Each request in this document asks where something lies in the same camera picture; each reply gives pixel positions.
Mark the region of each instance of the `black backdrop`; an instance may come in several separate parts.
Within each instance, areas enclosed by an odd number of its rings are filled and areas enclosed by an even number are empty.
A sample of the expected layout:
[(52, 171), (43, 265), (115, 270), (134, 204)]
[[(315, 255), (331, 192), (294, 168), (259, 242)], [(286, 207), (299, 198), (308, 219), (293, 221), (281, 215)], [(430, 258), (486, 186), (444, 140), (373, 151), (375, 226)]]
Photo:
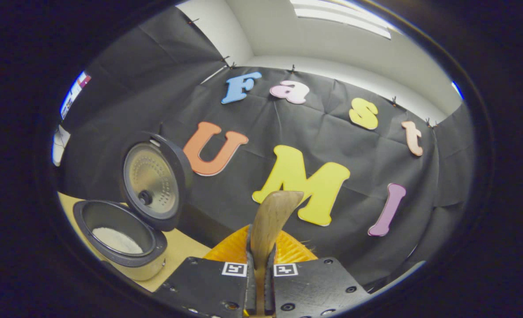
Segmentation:
[[(251, 195), (264, 185), (276, 160), (273, 148), (280, 144), (303, 153), (308, 177), (326, 162), (349, 169), (329, 226), (292, 217), (284, 230), (318, 257), (338, 258), (367, 289), (377, 290), (397, 278), (395, 271), (401, 274), (429, 260), (450, 237), (462, 217), (476, 158), (465, 105), (432, 128), (373, 92), (303, 72), (227, 67), (201, 83), (223, 66), (222, 57), (188, 21), (179, 9), (169, 8), (122, 36), (88, 66), (91, 81), (62, 123), (72, 134), (57, 169), (62, 193), (122, 201), (121, 147), (131, 134), (159, 132), (183, 148), (197, 124), (209, 121), (223, 132), (201, 151), (207, 161), (218, 153), (227, 131), (249, 138), (221, 173), (194, 176), (179, 229), (209, 247), (253, 222), (258, 204)], [(252, 72), (262, 78), (247, 97), (222, 104), (226, 80)], [(271, 96), (269, 89), (283, 80), (307, 85), (307, 101), (296, 105)], [(353, 98), (379, 109), (376, 129), (350, 121)], [(409, 151), (403, 121), (413, 121), (421, 131), (421, 157)], [(381, 214), (389, 183), (403, 185), (407, 195), (389, 233), (370, 237), (367, 231)]]
[[(380, 3), (427, 32), (468, 71), (498, 132), (497, 162), (490, 213), (467, 244), (435, 275), (367, 310), (374, 317), (523, 317), (523, 2), (455, 1), (443, 8), (425, 0)], [(46, 115), (98, 49), (164, 6), (109, 5), (0, 2), (0, 316), (174, 314), (110, 283), (113, 276), (79, 254), (82, 246), (58, 240), (47, 217), (58, 206), (48, 197), (55, 186), (39, 165), (50, 164), (51, 142), (45, 140), (55, 117)], [(44, 138), (33, 142), (38, 123)], [(32, 154), (37, 166), (28, 159)], [(37, 181), (41, 192), (33, 186)]]

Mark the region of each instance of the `ceiling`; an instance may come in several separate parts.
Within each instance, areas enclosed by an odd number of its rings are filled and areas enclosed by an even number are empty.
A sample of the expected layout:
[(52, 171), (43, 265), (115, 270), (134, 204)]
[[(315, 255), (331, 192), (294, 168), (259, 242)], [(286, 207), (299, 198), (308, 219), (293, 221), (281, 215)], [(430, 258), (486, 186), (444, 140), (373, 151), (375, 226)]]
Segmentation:
[(345, 24), (298, 18), (289, 0), (226, 0), (254, 56), (299, 56), (344, 63), (397, 81), (449, 115), (462, 102), (452, 80), (414, 42)]

